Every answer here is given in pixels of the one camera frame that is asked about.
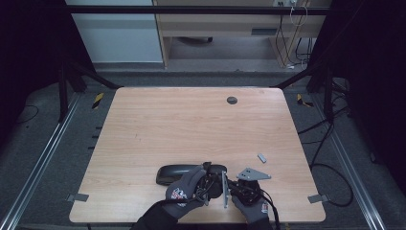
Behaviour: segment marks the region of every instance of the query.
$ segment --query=wall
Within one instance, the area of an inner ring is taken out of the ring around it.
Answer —
[[[65,0],[68,5],[142,5],[150,0]],[[153,14],[73,14],[94,63],[161,62]]]

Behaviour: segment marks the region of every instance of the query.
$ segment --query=black glove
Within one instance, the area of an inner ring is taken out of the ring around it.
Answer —
[[[235,195],[233,195],[232,201],[239,211],[241,211],[241,213],[245,216],[248,224],[256,222],[260,219],[269,219],[268,202],[266,202],[263,198],[259,199],[256,203],[250,206],[244,206]]]
[[[203,166],[197,166],[189,172],[182,175],[180,180],[169,185],[166,192],[166,199],[190,199],[193,198],[193,193],[197,182],[206,174]],[[204,202],[194,200],[189,203],[169,203],[162,207],[174,218],[180,219],[189,211],[203,206]]]

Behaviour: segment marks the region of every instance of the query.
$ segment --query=metal bracket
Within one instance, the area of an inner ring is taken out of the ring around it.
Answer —
[[[329,201],[329,198],[327,195],[310,195],[307,198],[308,198],[308,201],[310,201],[310,203]]]
[[[230,190],[228,188],[227,176],[225,171],[221,172],[221,180],[223,182],[224,208],[226,209],[228,207],[228,196],[230,194]]]
[[[246,168],[237,175],[237,178],[246,181],[253,181],[253,180],[270,179],[271,175],[253,170],[251,168]]]
[[[75,202],[77,200],[77,201],[86,202],[87,198],[89,198],[89,195],[83,195],[83,194],[71,195],[71,194],[69,194],[68,196],[66,196],[66,201]]]

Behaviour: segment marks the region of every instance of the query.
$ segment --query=table surface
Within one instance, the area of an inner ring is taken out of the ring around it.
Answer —
[[[231,96],[236,104],[227,103]],[[155,183],[162,166],[206,161],[226,166],[232,180],[247,167],[270,174],[259,184],[272,196],[281,222],[326,217],[320,202],[307,199],[318,193],[280,89],[125,87],[115,95],[79,188],[89,197],[75,201],[70,220],[135,222],[165,198],[167,187]],[[231,199],[224,209],[221,196],[180,222],[245,219]]]

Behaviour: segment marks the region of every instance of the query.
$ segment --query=desk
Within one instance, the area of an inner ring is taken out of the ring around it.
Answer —
[[[237,98],[236,104],[227,98]],[[262,164],[257,154],[267,162]],[[259,182],[281,222],[325,219],[284,95],[277,88],[121,88],[79,188],[72,222],[135,222],[167,187],[155,184],[160,167],[212,161],[228,176],[246,167],[269,173]],[[180,222],[245,222],[230,201],[212,199]]]
[[[154,6],[239,6],[239,7],[277,7],[284,2],[290,7],[290,1],[277,0],[153,0]],[[297,7],[328,7],[331,0],[297,0]],[[317,37],[325,16],[309,17],[286,15],[281,22],[280,15],[235,15],[235,14],[156,14],[158,34],[165,66],[169,65],[169,54],[173,37],[213,36],[262,36],[269,37],[273,52],[281,67],[290,63],[289,57],[294,51],[298,38]]]

